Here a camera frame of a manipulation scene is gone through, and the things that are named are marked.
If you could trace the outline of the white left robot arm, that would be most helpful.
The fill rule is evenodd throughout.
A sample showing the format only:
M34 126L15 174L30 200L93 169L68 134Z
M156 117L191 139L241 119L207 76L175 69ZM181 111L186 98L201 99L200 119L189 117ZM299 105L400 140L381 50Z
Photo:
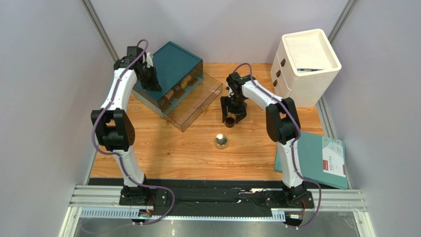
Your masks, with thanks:
M131 91L138 81L142 81L154 65L149 54L130 53L115 62L114 79L106 100L100 109L93 110L91 139L94 148L101 154L113 156L124 177L124 187L129 190L146 192L156 189L147 182L146 175L139 167L133 144L134 127L126 113Z

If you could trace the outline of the gold lid glass jar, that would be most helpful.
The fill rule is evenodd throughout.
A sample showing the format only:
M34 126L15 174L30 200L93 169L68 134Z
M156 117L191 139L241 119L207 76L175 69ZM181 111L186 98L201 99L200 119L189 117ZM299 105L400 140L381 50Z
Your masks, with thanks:
M214 141L218 149L222 150L228 146L228 138L224 134L218 134Z

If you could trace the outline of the beige tube grey cap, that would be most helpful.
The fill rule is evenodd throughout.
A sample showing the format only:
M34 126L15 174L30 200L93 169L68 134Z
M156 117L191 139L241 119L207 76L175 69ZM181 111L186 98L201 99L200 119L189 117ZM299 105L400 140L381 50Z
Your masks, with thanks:
M181 81L180 81L180 86L182 89L186 88L187 86L191 86L192 84L194 84L193 80L195 78L192 77L191 75L186 75Z

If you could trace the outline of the dark brown round jar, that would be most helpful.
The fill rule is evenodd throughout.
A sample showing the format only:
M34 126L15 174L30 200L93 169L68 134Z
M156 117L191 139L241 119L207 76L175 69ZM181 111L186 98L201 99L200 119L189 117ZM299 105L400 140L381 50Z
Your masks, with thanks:
M235 119L233 117L228 117L225 120L225 126L228 128L232 128L235 125Z

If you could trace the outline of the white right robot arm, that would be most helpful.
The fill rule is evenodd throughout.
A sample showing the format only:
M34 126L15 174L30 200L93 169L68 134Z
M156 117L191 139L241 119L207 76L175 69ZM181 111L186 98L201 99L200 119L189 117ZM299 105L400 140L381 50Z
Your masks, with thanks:
M300 186L304 178L297 160L296 142L300 137L300 128L294 101L276 96L248 77L227 78L226 88L229 91L228 96L220 99L222 122L227 121L229 114L234 116L235 123L244 119L247 115L247 99L259 105L265 111L267 134L276 143L281 159L282 182L289 189Z

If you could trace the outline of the beige foundation pump bottle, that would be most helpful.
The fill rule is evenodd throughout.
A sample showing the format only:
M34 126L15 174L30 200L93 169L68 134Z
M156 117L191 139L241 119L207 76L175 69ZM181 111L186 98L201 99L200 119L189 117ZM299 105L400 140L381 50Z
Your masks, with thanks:
M166 100L171 100L178 93L178 89L172 88L165 95Z

